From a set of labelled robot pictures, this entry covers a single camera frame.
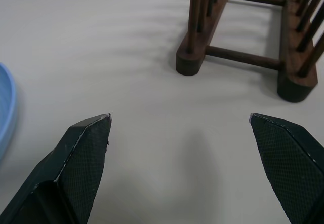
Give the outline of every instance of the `white table surface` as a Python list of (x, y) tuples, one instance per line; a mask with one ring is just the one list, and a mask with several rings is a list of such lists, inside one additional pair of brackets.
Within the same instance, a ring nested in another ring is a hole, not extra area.
[[(89, 223), (286, 224), (249, 125), (251, 112), (324, 142), (324, 61), (302, 103), (276, 72), (206, 57), (174, 70), (189, 0), (0, 0), (0, 61), (18, 86), (19, 122), (0, 165), (0, 212), (66, 129), (112, 113)], [(212, 45), (277, 58), (280, 8), (227, 4)]]

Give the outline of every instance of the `blue plastic bowl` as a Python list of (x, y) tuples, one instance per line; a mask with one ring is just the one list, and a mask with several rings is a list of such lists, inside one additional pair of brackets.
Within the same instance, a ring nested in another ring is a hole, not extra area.
[(0, 160), (13, 135), (17, 121), (15, 81), (4, 64), (0, 63)]

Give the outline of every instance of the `white tabletop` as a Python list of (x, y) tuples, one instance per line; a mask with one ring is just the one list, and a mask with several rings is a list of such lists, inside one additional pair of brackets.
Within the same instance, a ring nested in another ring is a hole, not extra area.
[[(70, 125), (112, 113), (89, 223), (289, 223), (248, 119), (282, 117), (324, 142), (324, 61), (319, 85), (298, 104), (277, 96), (268, 69), (206, 57), (184, 77), (174, 64), (188, 8), (189, 0), (0, 0), (0, 61), (19, 96), (0, 212)], [(230, 2), (212, 45), (278, 58), (280, 16)]]

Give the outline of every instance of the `blue plate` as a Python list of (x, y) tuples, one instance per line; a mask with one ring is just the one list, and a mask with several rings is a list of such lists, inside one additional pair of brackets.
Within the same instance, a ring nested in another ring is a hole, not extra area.
[(4, 64), (0, 63), (0, 160), (14, 132), (17, 121), (15, 81)]

